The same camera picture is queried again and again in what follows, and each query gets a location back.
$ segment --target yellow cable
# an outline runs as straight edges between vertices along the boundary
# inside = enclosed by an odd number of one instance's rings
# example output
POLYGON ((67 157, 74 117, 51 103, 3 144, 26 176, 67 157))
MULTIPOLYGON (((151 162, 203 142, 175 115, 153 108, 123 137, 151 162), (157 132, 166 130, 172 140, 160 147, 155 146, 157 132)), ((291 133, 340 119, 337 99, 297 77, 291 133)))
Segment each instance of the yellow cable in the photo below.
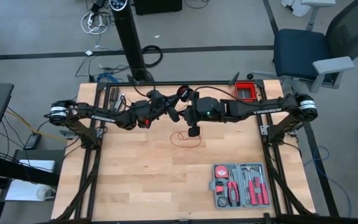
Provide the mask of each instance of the yellow cable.
POLYGON ((53 139, 56 139, 56 140, 59 140, 59 141, 63 141, 63 142, 67 142, 66 139, 63 139, 63 138, 60 138, 58 136, 54 136, 54 135, 51 135, 51 134, 47 134, 47 133, 43 133, 43 132, 40 132, 40 131, 37 131, 36 129, 34 129, 28 122, 26 122, 24 119, 22 119, 21 117, 19 117, 18 115, 6 110, 5 112, 7 112, 8 114, 16 117, 17 119, 19 119, 19 121, 23 122, 28 128, 31 129, 32 132, 34 133, 37 133, 37 134, 40 134, 42 136, 45 136, 45 137, 49 137, 49 138, 53 138, 53 139))

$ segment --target tool kit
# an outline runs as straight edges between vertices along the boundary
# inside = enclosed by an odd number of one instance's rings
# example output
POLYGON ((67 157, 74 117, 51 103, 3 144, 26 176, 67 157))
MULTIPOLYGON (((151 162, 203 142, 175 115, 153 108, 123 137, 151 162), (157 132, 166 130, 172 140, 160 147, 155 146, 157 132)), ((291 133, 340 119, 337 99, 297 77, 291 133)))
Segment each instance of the tool kit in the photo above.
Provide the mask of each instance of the tool kit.
POLYGON ((270 206, 269 187, 260 162, 215 164, 209 188, 215 206, 221 209, 266 208, 270 206))

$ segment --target gray tool case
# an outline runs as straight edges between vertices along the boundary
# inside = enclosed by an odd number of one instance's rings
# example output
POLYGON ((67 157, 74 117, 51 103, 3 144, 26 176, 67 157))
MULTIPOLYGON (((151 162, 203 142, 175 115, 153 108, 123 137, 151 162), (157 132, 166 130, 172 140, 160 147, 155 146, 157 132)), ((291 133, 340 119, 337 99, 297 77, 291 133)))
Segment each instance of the gray tool case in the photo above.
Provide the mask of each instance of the gray tool case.
MULTIPOLYGON (((218 209, 267 208, 271 203, 270 188, 266 180, 264 165, 261 162, 249 162, 244 164, 215 164, 213 166, 213 181, 209 183, 209 189, 214 191, 215 206, 218 209), (217 166, 224 166, 227 169, 227 178, 216 177, 217 166), (237 188, 239 190, 239 206, 237 206, 235 200, 233 200, 232 206, 229 205, 229 192, 227 183, 229 182, 228 175, 230 170, 232 171, 234 181, 237 183, 237 188), (253 198, 253 204, 251 204, 251 196, 249 191, 249 175, 254 184, 255 197, 253 198), (267 198, 262 194, 261 177, 263 178, 263 184, 265 184, 265 195, 267 198), (223 187, 222 192, 217 192, 217 184, 223 187)), ((231 195, 233 199, 236 198, 233 191, 231 191, 231 195)))

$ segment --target desk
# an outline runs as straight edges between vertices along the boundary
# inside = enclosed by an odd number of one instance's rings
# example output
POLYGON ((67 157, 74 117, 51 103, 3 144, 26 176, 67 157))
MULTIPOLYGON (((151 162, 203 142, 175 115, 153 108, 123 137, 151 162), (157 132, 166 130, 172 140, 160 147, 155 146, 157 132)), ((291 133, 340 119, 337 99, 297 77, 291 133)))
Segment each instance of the desk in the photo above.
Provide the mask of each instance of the desk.
MULTIPOLYGON (((279 81, 264 81, 264 85, 267 98, 283 96, 279 81)), ((218 87, 234 92, 234 86, 218 87)), ((150 86, 139 87, 139 91, 143 93, 149 89, 150 86)), ((176 93, 178 86, 157 86, 157 89, 164 95, 172 95, 176 93)), ((132 102, 142 99, 131 86, 120 87, 120 90, 132 102)), ((93 104, 95 93, 96 84, 81 84, 78 101, 93 104)), ((207 95, 229 98, 216 90, 200 90, 200 97, 207 95)), ((184 105, 179 102, 176 109, 184 105)), ((278 123, 286 115, 287 113, 275 113, 272 118, 278 123)), ((81 121, 84 125, 90 123, 89 120, 81 121)), ((263 217, 266 212, 274 216, 273 207, 218 210, 213 203, 213 193, 208 189, 208 183, 212 179, 212 164, 265 161, 256 117, 238 123, 200 122, 199 125, 203 128, 201 144, 196 148, 186 149, 175 147, 170 142, 171 133, 188 129, 183 120, 173 123, 166 115, 159 121, 154 121, 150 129, 136 127, 132 131, 106 123, 108 132, 103 137, 92 220, 257 218, 263 217)), ((296 144, 290 137, 286 137, 285 141, 296 144)), ((79 142, 69 147, 67 152, 77 146, 79 142)), ((280 152, 289 188, 313 212, 313 201, 298 151, 283 145, 280 146, 280 152)), ((52 218, 61 215, 75 196, 84 154, 85 150, 79 149, 65 159, 52 218)), ((283 208, 280 190, 278 195, 283 208)))

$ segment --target mesh chair back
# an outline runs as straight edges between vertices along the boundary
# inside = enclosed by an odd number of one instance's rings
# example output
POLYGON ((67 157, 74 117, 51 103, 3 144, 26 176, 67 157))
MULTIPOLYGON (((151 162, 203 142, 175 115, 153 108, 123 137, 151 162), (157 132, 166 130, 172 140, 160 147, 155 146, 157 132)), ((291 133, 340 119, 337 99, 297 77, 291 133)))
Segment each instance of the mesh chair back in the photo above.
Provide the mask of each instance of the mesh chair back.
POLYGON ((350 3, 333 19, 326 38, 333 58, 358 57, 358 0, 350 3))

